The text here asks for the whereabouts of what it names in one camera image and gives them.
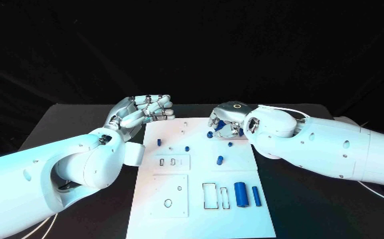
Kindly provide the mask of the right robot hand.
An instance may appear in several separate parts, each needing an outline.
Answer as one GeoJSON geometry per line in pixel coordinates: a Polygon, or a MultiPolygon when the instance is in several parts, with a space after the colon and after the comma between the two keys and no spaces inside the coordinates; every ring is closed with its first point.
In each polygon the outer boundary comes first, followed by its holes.
{"type": "Polygon", "coordinates": [[[212,136],[216,138],[232,138],[240,135],[245,125],[247,115],[254,109],[240,101],[221,103],[212,110],[208,127],[214,128],[212,136]]]}

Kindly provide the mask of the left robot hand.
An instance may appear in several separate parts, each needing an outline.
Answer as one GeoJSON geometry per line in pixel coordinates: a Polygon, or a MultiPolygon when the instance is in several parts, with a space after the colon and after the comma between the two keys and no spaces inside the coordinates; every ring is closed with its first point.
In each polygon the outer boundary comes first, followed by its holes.
{"type": "Polygon", "coordinates": [[[102,127],[114,130],[127,142],[143,124],[175,119],[172,105],[170,95],[125,97],[110,110],[102,127]]]}

